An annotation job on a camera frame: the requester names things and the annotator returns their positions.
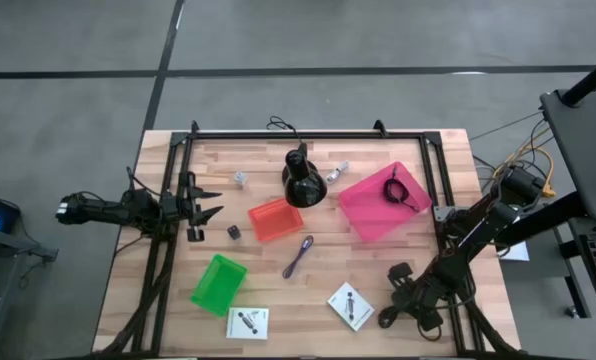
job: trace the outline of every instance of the lamp shade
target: lamp shade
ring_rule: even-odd
[[[300,150],[291,150],[285,157],[287,165],[283,170],[285,198],[289,205],[306,208],[318,204],[327,195],[327,185],[316,166],[307,161],[307,155]]]

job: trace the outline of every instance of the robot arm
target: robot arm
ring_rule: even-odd
[[[438,233],[448,248],[438,254],[416,280],[411,278],[413,272],[407,263],[389,270],[388,278],[396,291],[391,296],[393,306],[380,313],[379,325],[387,328],[399,312],[406,312],[418,320],[422,330],[432,330],[443,323],[438,310],[448,308],[438,306],[438,301],[458,295],[462,302],[454,306],[465,306],[493,348],[515,352],[476,306],[473,295],[470,296],[465,287],[465,278],[470,274],[469,262],[498,233],[516,221],[521,212],[536,205],[543,186],[541,179],[522,168],[510,166],[478,203],[467,210],[451,209],[446,213]]]
[[[104,222],[121,226],[131,226],[140,230],[147,237],[172,235],[171,224],[187,219],[190,229],[187,232],[189,241],[203,241],[200,225],[207,221],[223,207],[217,206],[201,210],[196,199],[207,199],[220,196],[220,193],[204,192],[194,186],[193,172],[186,174],[186,191],[184,196],[174,196],[166,191],[156,201],[146,188],[126,190],[118,202],[101,198],[86,197],[87,192],[77,192],[65,196],[60,201],[56,218],[65,225],[84,224],[88,221]]]

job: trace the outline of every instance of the concrete floor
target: concrete floor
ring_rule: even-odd
[[[0,71],[157,69],[174,0],[0,0]],[[188,0],[171,69],[596,64],[596,1]],[[300,128],[466,128],[478,134],[535,112],[538,96],[582,73],[168,79],[154,127],[261,129],[280,115]],[[0,197],[29,232],[60,248],[31,276],[7,320],[0,358],[89,351],[118,228],[63,226],[59,199],[109,199],[126,188],[154,80],[0,80]],[[538,119],[472,143],[492,163]],[[554,187],[573,189],[562,156]],[[592,318],[570,320],[562,279],[505,271],[523,348],[596,359],[596,298],[576,270]]]

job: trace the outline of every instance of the wooden tabletop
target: wooden tabletop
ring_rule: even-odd
[[[465,130],[440,130],[454,198],[457,205],[469,206],[481,197],[478,178]],[[147,186],[160,189],[170,131],[145,133],[136,176]],[[162,356],[415,356],[452,355],[455,352],[448,313],[442,312],[443,336],[435,343],[424,340],[416,322],[400,315],[389,329],[377,324],[377,314],[390,304],[393,288],[388,269],[408,262],[418,276],[437,254],[430,210],[418,214],[405,225],[366,244],[350,228],[339,208],[338,194],[394,161],[402,162],[416,181],[425,186],[420,146],[415,140],[309,140],[309,160],[326,175],[342,161],[349,169],[333,185],[320,204],[301,209],[304,227],[298,233],[269,243],[256,240],[247,210],[284,195],[280,173],[287,151],[296,141],[285,140],[205,140],[194,141],[190,169],[197,185],[222,196],[200,201],[203,209],[225,208],[214,216],[205,230],[206,240],[188,243],[181,226],[165,320]],[[436,189],[442,191],[435,154],[431,154]],[[241,188],[234,173],[247,174]],[[440,194],[441,205],[444,198]],[[226,229],[237,225],[242,238],[231,240]],[[306,235],[314,244],[286,280],[283,269],[294,259]],[[118,246],[138,237],[135,229],[123,229]],[[148,240],[139,242],[115,259],[102,308],[94,349],[101,349],[125,325],[139,302]],[[269,308],[269,339],[226,339],[226,318],[216,317],[191,303],[189,298],[215,254],[222,254],[245,266],[249,272],[232,306]],[[500,334],[519,347],[500,264],[488,247],[472,261],[477,285],[476,301]],[[349,282],[376,310],[354,332],[329,307],[327,300]],[[464,334],[471,343],[464,310]],[[151,338],[150,322],[145,344]]]

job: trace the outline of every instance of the small white box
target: small white box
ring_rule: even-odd
[[[374,308],[348,283],[342,284],[327,302],[354,331],[358,331],[374,312]]]
[[[269,309],[230,308],[227,339],[267,340]]]

